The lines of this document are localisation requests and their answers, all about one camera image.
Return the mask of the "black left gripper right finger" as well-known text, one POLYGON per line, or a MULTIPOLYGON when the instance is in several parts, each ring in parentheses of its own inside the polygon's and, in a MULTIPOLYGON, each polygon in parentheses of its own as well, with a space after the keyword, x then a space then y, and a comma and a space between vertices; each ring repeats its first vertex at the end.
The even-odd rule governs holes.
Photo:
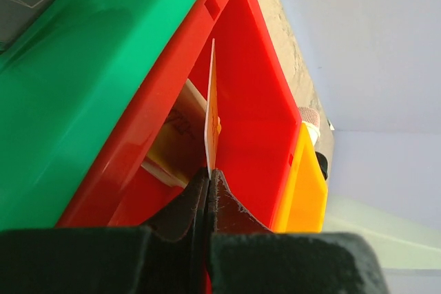
POLYGON ((213 293, 388 293, 376 254, 355 233, 273 233, 233 195, 222 171, 209 188, 213 293))

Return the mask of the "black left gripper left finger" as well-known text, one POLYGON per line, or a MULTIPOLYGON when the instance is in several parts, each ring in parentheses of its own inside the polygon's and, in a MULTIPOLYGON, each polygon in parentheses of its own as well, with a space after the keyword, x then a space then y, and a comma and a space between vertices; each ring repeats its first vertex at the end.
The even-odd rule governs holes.
POLYGON ((1 232, 2 293, 204 293, 209 177, 135 227, 1 232))

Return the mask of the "gold VIP card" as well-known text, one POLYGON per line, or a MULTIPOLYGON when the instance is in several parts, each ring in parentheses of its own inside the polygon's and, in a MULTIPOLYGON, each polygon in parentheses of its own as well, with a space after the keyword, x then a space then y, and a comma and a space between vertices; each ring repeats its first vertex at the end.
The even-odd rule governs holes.
POLYGON ((216 46, 212 39, 209 80, 207 87, 207 107, 205 111, 204 142, 207 161, 208 177, 212 177, 216 164, 218 137, 221 132, 220 118, 218 116, 217 80, 216 80, 216 46))

